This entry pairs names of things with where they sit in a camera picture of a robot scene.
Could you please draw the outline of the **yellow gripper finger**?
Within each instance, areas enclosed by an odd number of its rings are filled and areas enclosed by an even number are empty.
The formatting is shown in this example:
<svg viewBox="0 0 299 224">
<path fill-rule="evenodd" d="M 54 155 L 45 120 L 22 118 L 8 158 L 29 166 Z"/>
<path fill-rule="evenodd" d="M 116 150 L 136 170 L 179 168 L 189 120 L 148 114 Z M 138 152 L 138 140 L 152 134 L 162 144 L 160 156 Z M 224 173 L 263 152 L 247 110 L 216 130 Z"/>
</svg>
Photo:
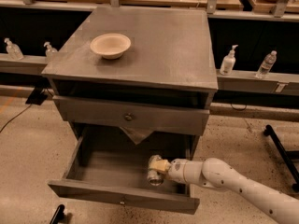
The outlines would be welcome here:
<svg viewBox="0 0 299 224">
<path fill-rule="evenodd" d="M 149 169 L 165 175 L 171 167 L 168 160 L 164 160 L 159 155 L 151 156 L 149 159 Z"/>
</svg>

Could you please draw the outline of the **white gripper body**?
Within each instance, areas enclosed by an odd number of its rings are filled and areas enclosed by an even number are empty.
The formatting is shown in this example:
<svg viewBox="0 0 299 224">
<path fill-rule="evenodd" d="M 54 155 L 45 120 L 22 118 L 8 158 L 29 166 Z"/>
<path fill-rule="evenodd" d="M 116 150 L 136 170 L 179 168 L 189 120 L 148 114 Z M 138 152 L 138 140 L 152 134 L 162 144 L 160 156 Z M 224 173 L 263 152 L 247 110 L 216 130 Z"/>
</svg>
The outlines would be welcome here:
<svg viewBox="0 0 299 224">
<path fill-rule="evenodd" d="M 170 164 L 171 166 L 167 171 L 167 178 L 169 180 L 180 184 L 201 184 L 203 163 L 200 161 L 175 159 Z"/>
</svg>

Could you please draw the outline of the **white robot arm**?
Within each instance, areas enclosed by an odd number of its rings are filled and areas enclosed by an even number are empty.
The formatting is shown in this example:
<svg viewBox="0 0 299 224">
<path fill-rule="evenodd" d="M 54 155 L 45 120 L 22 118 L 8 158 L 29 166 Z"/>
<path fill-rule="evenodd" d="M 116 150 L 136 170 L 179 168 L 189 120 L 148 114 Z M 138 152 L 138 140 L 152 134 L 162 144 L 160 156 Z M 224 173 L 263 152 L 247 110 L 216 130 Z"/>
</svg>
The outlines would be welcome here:
<svg viewBox="0 0 299 224">
<path fill-rule="evenodd" d="M 149 183 L 159 186 L 165 179 L 207 189 L 228 189 L 242 196 L 278 224 L 299 224 L 297 199 L 243 176 L 222 160 L 209 158 L 205 161 L 168 161 L 159 155 L 151 156 Z"/>
</svg>

